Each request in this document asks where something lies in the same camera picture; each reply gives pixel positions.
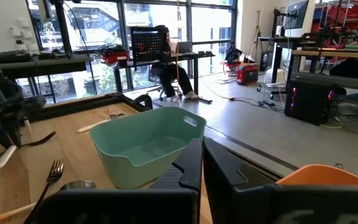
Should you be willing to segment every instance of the black box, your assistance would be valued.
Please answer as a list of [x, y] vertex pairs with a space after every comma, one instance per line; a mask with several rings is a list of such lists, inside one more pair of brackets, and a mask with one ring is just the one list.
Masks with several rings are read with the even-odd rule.
[[332, 84], [291, 80], [285, 115], [315, 125], [324, 124], [329, 117], [333, 94]]

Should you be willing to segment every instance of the concrete floor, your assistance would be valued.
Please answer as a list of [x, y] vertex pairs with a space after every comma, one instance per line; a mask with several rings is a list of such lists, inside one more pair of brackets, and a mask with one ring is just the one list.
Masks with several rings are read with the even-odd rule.
[[[207, 105], [199, 101], [182, 99], [179, 103], [159, 101], [158, 93], [151, 93], [156, 106], [179, 106], [204, 117], [208, 122], [205, 136], [231, 148], [233, 151], [256, 161], [281, 175], [287, 175], [297, 167], [308, 164], [343, 164], [345, 170], [358, 175], [358, 135], [345, 129], [328, 129], [297, 119], [286, 117], [282, 112], [270, 111], [247, 103], [229, 101], [226, 97], [242, 97], [263, 100], [263, 91], [256, 91], [257, 84], [240, 86], [236, 83], [220, 84], [222, 74], [200, 78], [200, 96], [213, 100]], [[145, 90], [127, 93], [130, 98]], [[282, 106], [280, 97], [276, 105]], [[339, 114], [358, 114], [358, 107], [342, 104]], [[338, 123], [330, 121], [330, 126]], [[358, 122], [344, 123], [358, 132]]]

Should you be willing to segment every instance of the black desk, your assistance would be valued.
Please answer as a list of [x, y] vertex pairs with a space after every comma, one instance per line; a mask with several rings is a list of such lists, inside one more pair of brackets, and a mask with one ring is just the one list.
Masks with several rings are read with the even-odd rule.
[[[258, 37], [258, 38], [260, 39], [260, 41], [272, 41], [276, 44], [275, 55], [274, 55], [274, 60], [273, 60], [273, 65], [272, 65], [272, 69], [273, 69], [272, 83], [276, 83], [276, 81], [277, 81], [277, 72], [281, 66], [283, 49], [296, 50], [298, 47], [314, 46], [316, 44], [316, 42], [302, 41], [302, 39], [300, 37], [289, 37], [289, 38], [288, 37], [275, 37], [275, 38]], [[291, 74], [292, 66], [293, 66], [293, 57], [290, 56], [290, 64], [288, 65], [288, 74]], [[272, 88], [272, 87], [267, 86], [265, 83], [259, 85], [259, 88], [257, 89], [257, 91], [260, 91], [261, 88], [265, 88], [267, 91], [270, 92], [271, 100], [274, 98], [274, 95], [287, 94], [286, 90], [280, 91], [280, 90], [277, 90], [277, 88]]]
[[86, 63], [93, 58], [87, 55], [73, 54], [71, 58], [44, 59], [31, 62], [0, 63], [0, 70], [10, 80], [41, 75], [54, 75], [86, 70]]
[[[179, 54], [178, 57], [178, 61], [183, 61], [183, 60], [193, 60], [193, 78], [194, 78], [194, 92], [198, 95], [198, 59], [199, 58], [207, 58], [207, 57], [214, 57], [215, 55], [212, 56], [201, 56], [199, 54]], [[172, 57], [170, 58], [170, 60], [168, 60], [167, 62], [176, 62], [177, 58], [176, 55], [172, 55]], [[161, 63], [165, 63], [165, 62], [161, 62], [159, 60], [154, 60], [151, 62], [137, 62], [136, 63], [136, 67], [140, 67], [140, 66], [144, 66], [144, 65], [156, 65], [156, 64], [161, 64]], [[119, 93], [122, 93], [122, 84], [121, 84], [121, 77], [120, 77], [120, 73], [119, 73], [119, 69], [122, 68], [134, 68], [135, 65], [133, 64], [133, 62], [128, 62], [127, 66], [125, 67], [120, 67], [119, 65], [116, 65], [114, 67], [114, 78], [116, 80], [116, 85], [117, 85], [117, 91]], [[207, 100], [204, 99], [202, 97], [199, 98], [200, 101], [204, 102], [204, 103], [212, 103], [212, 100]]]

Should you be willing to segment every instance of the red power station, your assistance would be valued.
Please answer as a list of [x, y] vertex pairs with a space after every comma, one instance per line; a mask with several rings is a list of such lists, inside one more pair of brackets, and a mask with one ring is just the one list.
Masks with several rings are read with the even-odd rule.
[[258, 78], [258, 65], [241, 65], [237, 69], [237, 84], [239, 85], [248, 85], [250, 83], [255, 83], [258, 81]]

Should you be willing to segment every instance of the office chair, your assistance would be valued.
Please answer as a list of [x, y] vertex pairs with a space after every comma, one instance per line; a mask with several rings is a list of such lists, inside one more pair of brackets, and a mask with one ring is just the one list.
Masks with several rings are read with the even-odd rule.
[[[149, 74], [149, 81], [154, 82], [155, 85], [160, 85], [160, 86], [158, 86], [156, 88], [153, 88], [152, 90], [147, 91], [147, 94], [149, 94], [149, 93], [151, 93], [153, 91], [158, 91], [158, 92], [160, 92], [160, 101], [163, 101], [164, 98], [162, 97], [162, 95], [165, 92], [164, 92], [164, 89], [163, 89], [163, 87], [161, 85], [160, 78], [157, 75], [152, 74], [151, 66], [150, 66], [148, 74]], [[173, 89], [175, 90], [175, 93], [179, 96], [179, 98], [181, 98], [183, 96], [182, 93], [179, 90], [179, 86], [173, 86]]]

